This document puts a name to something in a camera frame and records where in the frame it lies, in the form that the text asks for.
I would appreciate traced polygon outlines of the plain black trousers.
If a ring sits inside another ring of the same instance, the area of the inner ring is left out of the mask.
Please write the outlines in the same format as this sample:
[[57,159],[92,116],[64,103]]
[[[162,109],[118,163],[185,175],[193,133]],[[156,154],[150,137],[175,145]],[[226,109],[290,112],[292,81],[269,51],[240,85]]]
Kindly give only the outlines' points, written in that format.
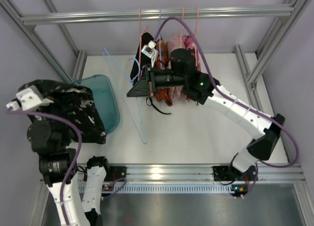
[[[135,56],[135,60],[132,66],[132,70],[130,73],[130,79],[131,83],[135,85],[135,83],[138,81],[138,78],[141,75],[142,72],[142,66],[145,64],[150,64],[151,60],[145,56],[143,53],[141,53],[141,49],[144,45],[147,45],[150,41],[153,40],[153,37],[150,33],[145,32],[142,34],[140,39],[140,44],[137,49],[137,53]],[[168,59],[168,49],[164,42],[164,40],[160,37],[157,40],[156,49],[158,51],[157,61],[155,65],[160,69],[165,69],[167,67],[167,64],[169,62]],[[156,92],[156,100],[158,102],[164,101],[167,106],[172,106],[173,101],[170,95],[170,89],[169,88],[159,88]]]

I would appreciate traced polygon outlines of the black white patterned trousers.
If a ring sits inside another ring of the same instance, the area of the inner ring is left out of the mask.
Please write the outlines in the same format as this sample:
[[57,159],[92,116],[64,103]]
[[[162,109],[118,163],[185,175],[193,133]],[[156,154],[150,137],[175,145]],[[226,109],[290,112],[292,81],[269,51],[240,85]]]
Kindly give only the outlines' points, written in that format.
[[83,143],[106,143],[106,130],[90,88],[54,80],[34,80],[19,87],[18,91],[32,85],[44,98],[53,101],[37,108],[37,112],[53,114],[73,123],[80,130]]

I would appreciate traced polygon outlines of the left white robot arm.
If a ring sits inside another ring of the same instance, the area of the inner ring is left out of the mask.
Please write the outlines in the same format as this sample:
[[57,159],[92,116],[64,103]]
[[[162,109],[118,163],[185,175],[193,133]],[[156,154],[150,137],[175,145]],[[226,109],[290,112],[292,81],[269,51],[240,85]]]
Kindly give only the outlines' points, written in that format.
[[79,195],[77,158],[82,146],[80,130],[53,114],[27,111],[34,119],[27,131],[33,152],[39,156],[43,176],[62,226],[101,226],[100,203],[103,181],[109,171],[105,156],[93,156],[85,169],[86,186]]

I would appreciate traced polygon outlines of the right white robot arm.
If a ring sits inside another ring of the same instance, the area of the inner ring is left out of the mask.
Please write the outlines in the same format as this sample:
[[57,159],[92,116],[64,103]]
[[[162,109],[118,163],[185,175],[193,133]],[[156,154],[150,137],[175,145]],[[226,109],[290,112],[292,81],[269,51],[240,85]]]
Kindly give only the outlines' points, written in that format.
[[171,67],[157,67],[157,50],[145,45],[141,52],[151,60],[142,68],[142,74],[127,93],[128,97],[156,96],[158,89],[182,87],[183,94],[201,105],[220,112],[238,124],[252,137],[251,142],[238,152],[231,163],[219,168],[216,181],[235,181],[247,175],[252,165],[269,160],[281,135],[285,118],[267,115],[232,96],[215,78],[200,72],[195,57],[186,49],[175,49],[170,55]]

